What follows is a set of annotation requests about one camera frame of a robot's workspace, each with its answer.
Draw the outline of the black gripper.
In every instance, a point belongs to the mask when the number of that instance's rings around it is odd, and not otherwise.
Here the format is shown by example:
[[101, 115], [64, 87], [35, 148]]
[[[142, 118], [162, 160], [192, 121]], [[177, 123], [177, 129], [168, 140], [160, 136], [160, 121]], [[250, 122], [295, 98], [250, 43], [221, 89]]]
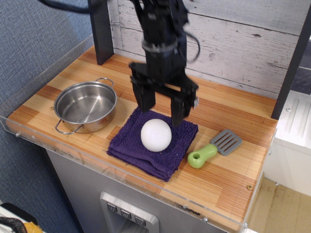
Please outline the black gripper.
[[156, 103], [158, 92], [171, 98], [172, 124], [178, 127], [197, 107], [198, 85], [185, 74], [187, 47], [168, 51], [146, 51], [146, 63], [130, 63], [131, 82], [138, 107], [148, 112]]

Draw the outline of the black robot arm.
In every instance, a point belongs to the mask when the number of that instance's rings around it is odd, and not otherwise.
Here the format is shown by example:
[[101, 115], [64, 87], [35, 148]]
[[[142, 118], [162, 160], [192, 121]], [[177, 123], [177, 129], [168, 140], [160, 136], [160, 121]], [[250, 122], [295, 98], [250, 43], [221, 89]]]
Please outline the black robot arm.
[[[105, 0], [89, 0], [80, 7], [54, 0], [42, 4], [53, 9], [88, 14], [91, 20], [96, 59], [102, 65], [113, 55], [108, 4]], [[148, 112], [156, 103], [156, 93], [171, 99], [173, 126], [188, 117], [198, 105], [198, 85], [185, 74], [188, 10], [181, 0], [134, 0], [136, 15], [143, 31], [142, 48], [145, 63], [130, 63], [131, 82], [140, 110]]]

